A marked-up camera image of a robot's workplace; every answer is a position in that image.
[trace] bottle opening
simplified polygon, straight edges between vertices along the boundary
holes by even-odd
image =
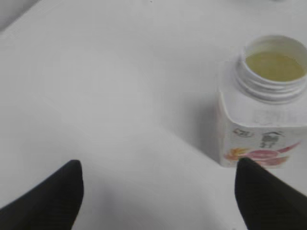
[[[307,49],[282,35],[248,44],[240,56],[237,81],[250,95],[268,103],[287,103],[306,88]]]
[[[307,50],[285,36],[266,36],[246,46],[244,61],[255,74],[271,81],[294,81],[307,73]]]

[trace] bottle neck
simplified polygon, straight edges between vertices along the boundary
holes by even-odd
[[[306,89],[306,75],[292,81],[272,81],[254,73],[246,63],[246,57],[263,51],[278,51],[295,58],[307,69],[307,49],[298,41],[281,36],[270,35],[247,45],[236,64],[236,81],[249,96],[269,104],[285,104],[301,96]]]
[[[237,63],[236,70],[236,80],[239,86],[249,96],[265,103],[286,104],[292,102],[304,93],[307,86],[306,78],[278,82],[255,76],[242,60]]]

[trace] orange flower graphic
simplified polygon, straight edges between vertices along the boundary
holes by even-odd
[[[230,161],[238,161],[240,158],[244,157],[247,150],[249,149],[244,149],[244,148],[230,149],[230,151],[225,155],[225,158]]]

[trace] black object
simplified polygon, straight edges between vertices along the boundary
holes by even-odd
[[[249,230],[307,230],[307,197],[249,158],[238,163],[235,195]]]
[[[83,200],[82,167],[72,160],[0,209],[0,230],[70,230]]]

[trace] yellow liquid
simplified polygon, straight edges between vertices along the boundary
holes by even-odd
[[[303,67],[291,57],[277,52],[260,52],[246,58],[248,67],[272,81],[293,81],[305,75]]]

